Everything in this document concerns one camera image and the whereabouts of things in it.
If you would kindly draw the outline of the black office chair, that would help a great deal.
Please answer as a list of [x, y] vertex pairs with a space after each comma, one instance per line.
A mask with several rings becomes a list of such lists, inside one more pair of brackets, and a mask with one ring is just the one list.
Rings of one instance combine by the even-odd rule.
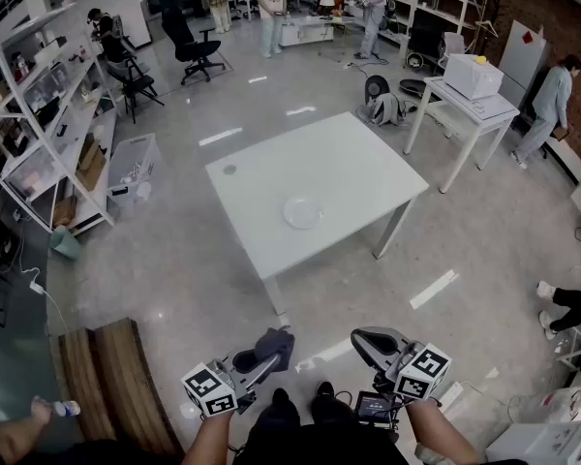
[[185, 85], [186, 80], [194, 74], [201, 72], [204, 74], [206, 82], [211, 80], [209, 69], [220, 68], [224, 71], [227, 68], [225, 62], [212, 62], [209, 57], [219, 51], [221, 42], [210, 40], [209, 33], [214, 28], [200, 30], [201, 40], [194, 38], [186, 17], [176, 7], [165, 9], [162, 12], [162, 28], [174, 44], [175, 59], [186, 64], [184, 76], [180, 84]]

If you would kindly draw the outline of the person's body in black clothing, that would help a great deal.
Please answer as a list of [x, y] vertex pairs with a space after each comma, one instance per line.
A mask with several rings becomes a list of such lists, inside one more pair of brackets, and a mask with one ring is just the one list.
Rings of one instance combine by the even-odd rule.
[[310, 414], [313, 422], [303, 425], [288, 393], [276, 388], [232, 465], [409, 465], [386, 431], [355, 421], [331, 383], [318, 386]]

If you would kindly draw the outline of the clear plastic water bottle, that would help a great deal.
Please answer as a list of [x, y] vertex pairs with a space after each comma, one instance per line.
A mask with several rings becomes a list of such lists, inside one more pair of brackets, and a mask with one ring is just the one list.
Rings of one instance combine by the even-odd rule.
[[79, 416], [81, 408], [75, 400], [55, 401], [50, 404], [52, 412], [61, 418]]

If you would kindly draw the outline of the grey backpack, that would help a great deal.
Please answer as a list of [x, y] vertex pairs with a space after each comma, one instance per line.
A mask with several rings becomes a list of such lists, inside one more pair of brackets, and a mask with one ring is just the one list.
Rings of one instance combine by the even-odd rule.
[[368, 119], [372, 124], [400, 125], [405, 120], [399, 99], [391, 92], [383, 93], [371, 99], [368, 104]]

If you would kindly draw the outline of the white plate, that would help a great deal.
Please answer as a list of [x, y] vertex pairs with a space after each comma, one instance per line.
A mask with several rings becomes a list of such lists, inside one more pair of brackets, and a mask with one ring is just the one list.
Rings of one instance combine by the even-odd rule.
[[283, 216], [292, 228], [306, 231], [313, 229], [321, 222], [322, 210], [312, 199], [296, 197], [285, 202]]

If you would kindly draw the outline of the wooden bench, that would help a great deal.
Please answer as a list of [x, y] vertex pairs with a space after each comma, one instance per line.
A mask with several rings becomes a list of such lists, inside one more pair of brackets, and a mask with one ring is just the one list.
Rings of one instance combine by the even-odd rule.
[[67, 390], [86, 442], [110, 441], [163, 458], [183, 448], [156, 390], [138, 324], [123, 318], [58, 337]]

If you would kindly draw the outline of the person's right forearm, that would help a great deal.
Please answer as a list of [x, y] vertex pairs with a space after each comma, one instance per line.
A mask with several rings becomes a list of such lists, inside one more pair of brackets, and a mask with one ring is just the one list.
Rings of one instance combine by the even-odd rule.
[[478, 465], [470, 442], [445, 417], [433, 399], [406, 406], [416, 440], [415, 457], [424, 465]]

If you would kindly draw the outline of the clear plastic storage bin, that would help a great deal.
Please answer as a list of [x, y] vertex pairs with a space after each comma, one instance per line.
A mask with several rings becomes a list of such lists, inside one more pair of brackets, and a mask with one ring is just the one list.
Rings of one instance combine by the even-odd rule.
[[147, 202], [161, 167], [162, 156], [155, 134], [121, 141], [110, 158], [107, 196], [120, 207]]

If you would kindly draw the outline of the mint green paper bag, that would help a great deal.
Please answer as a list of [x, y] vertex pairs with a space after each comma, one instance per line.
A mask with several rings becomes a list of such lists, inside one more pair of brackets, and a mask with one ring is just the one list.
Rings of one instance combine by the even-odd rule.
[[74, 262], [79, 259], [82, 251], [81, 244], [64, 226], [58, 226], [51, 232], [49, 248]]

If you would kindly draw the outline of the white mesh chair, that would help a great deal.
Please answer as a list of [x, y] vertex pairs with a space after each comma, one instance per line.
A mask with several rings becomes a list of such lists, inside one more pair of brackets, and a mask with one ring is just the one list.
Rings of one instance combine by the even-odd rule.
[[464, 37], [458, 33], [443, 33], [443, 57], [448, 58], [451, 54], [464, 54], [466, 46]]

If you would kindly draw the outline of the dark grey cloth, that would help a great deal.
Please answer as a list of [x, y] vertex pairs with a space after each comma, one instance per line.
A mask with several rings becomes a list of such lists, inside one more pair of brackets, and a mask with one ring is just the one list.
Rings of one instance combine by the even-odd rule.
[[295, 336], [288, 331], [287, 325], [277, 329], [270, 327], [255, 345], [256, 360], [262, 362], [277, 355], [279, 361], [273, 371], [287, 371], [289, 369], [294, 344]]

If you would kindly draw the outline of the black device with screen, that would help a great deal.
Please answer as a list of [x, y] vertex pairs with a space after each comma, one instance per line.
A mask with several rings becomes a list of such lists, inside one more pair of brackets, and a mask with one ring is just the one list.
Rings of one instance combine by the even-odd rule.
[[392, 403], [375, 392], [360, 391], [354, 408], [355, 420], [363, 425], [392, 429], [397, 422]]

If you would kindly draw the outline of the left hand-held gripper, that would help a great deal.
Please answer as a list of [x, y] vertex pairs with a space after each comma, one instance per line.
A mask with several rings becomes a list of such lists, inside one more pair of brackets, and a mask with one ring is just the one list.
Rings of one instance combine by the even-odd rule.
[[181, 383], [205, 418], [230, 411], [242, 414], [256, 401], [254, 388], [272, 373], [286, 371], [289, 362], [288, 354], [258, 357], [255, 349], [244, 350], [199, 363]]

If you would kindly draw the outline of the white metal shelf rack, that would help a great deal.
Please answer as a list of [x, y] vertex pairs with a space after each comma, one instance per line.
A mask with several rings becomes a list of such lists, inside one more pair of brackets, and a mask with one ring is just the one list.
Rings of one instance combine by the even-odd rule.
[[[10, 158], [5, 167], [0, 170], [0, 185], [30, 218], [43, 230], [51, 233], [53, 231], [52, 218], [43, 218], [33, 207], [33, 201], [49, 189], [56, 190], [62, 179], [69, 179], [78, 193], [84, 197], [84, 204], [79, 211], [85, 210], [87, 212], [85, 215], [79, 213], [69, 224], [68, 228], [74, 235], [83, 233], [103, 221], [108, 222], [111, 226], [115, 225], [114, 219], [107, 211], [108, 166], [103, 167], [100, 178], [92, 190], [86, 189], [76, 177], [76, 165], [84, 144], [84, 136], [93, 124], [96, 108], [101, 100], [108, 99], [114, 102], [115, 98], [108, 86], [104, 70], [96, 54], [92, 52], [92, 41], [84, 30], [83, 24], [79, 26], [82, 38], [85, 40], [83, 45], [76, 42], [64, 44], [21, 81], [16, 81], [11, 72], [5, 49], [19, 44], [37, 31], [44, 31], [53, 20], [64, 13], [72, 12], [77, 16], [76, 7], [76, 3], [71, 3], [35, 17], [4, 36], [0, 35], [0, 69], [10, 88], [9, 95], [0, 104], [0, 118], [24, 120], [28, 122], [36, 136], [36, 139], [27, 145], [23, 154]], [[73, 77], [70, 79], [66, 92], [59, 98], [56, 115], [51, 122], [43, 127], [25, 102], [24, 91], [31, 87], [33, 81], [41, 76], [41, 72], [48, 70], [58, 58], [68, 58], [82, 50], [85, 54], [76, 61], [77, 64], [70, 70]], [[91, 68], [98, 70], [101, 86], [93, 90], [90, 93], [90, 101], [83, 104], [82, 109], [78, 109], [73, 104], [74, 95], [84, 79], [87, 78]], [[42, 177], [40, 186], [34, 189], [29, 197], [24, 197], [22, 192], [8, 182], [8, 178], [14, 175], [15, 171], [20, 169], [30, 157], [42, 152], [46, 152], [51, 159], [48, 166], [52, 169], [52, 174]]]

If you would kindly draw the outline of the white microwave oven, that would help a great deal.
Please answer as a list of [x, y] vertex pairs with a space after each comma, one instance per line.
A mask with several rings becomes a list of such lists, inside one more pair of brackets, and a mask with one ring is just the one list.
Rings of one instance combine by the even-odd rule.
[[472, 54], [451, 54], [443, 74], [445, 84], [472, 101], [496, 95], [504, 76], [488, 60], [478, 64], [476, 58]]

